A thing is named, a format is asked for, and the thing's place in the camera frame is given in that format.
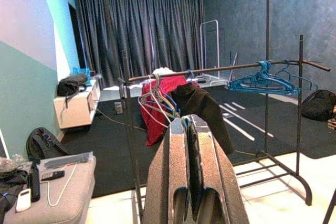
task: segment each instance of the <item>white remote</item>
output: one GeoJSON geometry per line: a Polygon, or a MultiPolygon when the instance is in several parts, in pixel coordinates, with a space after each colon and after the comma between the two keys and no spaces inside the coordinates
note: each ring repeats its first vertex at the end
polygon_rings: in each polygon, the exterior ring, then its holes
{"type": "Polygon", "coordinates": [[[16,211],[22,212],[27,210],[30,207],[30,193],[31,189],[22,190],[19,195],[17,196],[16,201],[16,211]]]}

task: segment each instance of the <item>remote control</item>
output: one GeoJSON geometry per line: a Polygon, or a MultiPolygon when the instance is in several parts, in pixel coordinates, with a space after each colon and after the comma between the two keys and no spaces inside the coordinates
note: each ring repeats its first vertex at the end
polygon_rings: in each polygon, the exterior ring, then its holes
{"type": "Polygon", "coordinates": [[[42,181],[46,181],[46,180],[53,180],[56,178],[62,178],[65,175],[65,171],[64,170],[59,170],[57,172],[51,172],[51,173],[46,173],[42,175],[42,181]]]}
{"type": "Polygon", "coordinates": [[[17,212],[22,212],[24,210],[27,210],[30,207],[30,193],[31,189],[25,189],[22,190],[19,195],[17,196],[17,201],[16,201],[16,211],[17,212]]]}

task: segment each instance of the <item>teal wall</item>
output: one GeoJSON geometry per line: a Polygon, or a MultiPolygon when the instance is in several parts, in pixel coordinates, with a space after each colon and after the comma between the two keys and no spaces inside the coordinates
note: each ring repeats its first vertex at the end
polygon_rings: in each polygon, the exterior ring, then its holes
{"type": "Polygon", "coordinates": [[[75,0],[47,0],[70,70],[79,67],[76,42],[72,28],[69,3],[75,7],[75,0]]]}
{"type": "Polygon", "coordinates": [[[0,126],[9,155],[25,155],[33,129],[43,126],[59,133],[53,104],[57,74],[1,41],[0,54],[0,126]]]}

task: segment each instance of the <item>black bag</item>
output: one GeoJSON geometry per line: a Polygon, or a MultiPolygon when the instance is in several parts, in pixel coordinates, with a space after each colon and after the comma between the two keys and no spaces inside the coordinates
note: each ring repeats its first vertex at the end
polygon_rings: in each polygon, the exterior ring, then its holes
{"type": "Polygon", "coordinates": [[[15,169],[0,173],[0,223],[4,222],[5,213],[14,206],[27,178],[28,173],[25,170],[15,169]]]}
{"type": "Polygon", "coordinates": [[[79,92],[79,87],[86,89],[88,77],[84,73],[73,74],[59,81],[57,85],[57,95],[66,97],[65,103],[68,108],[68,101],[79,92]]]}
{"type": "Polygon", "coordinates": [[[28,137],[26,151],[29,161],[70,155],[57,138],[46,128],[34,129],[28,137]]]}
{"type": "Polygon", "coordinates": [[[328,90],[317,90],[302,102],[302,116],[327,121],[333,117],[336,95],[328,90]]]}

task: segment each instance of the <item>white tile floor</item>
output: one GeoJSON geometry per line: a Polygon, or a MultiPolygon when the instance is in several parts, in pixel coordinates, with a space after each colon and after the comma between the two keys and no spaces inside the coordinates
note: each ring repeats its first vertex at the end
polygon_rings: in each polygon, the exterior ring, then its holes
{"type": "MultiPolygon", "coordinates": [[[[322,224],[332,194],[336,187],[336,155],[321,159],[310,159],[300,155],[300,174],[308,182],[313,193],[312,206],[308,207],[298,195],[305,196],[303,186],[293,177],[285,176],[263,184],[242,189],[243,201],[251,224],[305,223],[322,224]]],[[[295,169],[295,153],[279,156],[278,159],[295,169]]],[[[260,162],[263,165],[271,161],[260,162]]],[[[235,167],[236,172],[257,168],[260,164],[250,163],[235,167]]],[[[281,174],[283,170],[272,167],[263,172],[239,176],[240,185],[281,174]]],[[[86,224],[139,223],[134,191],[125,191],[91,200],[86,224]]],[[[329,224],[336,223],[336,209],[329,224]]]]}

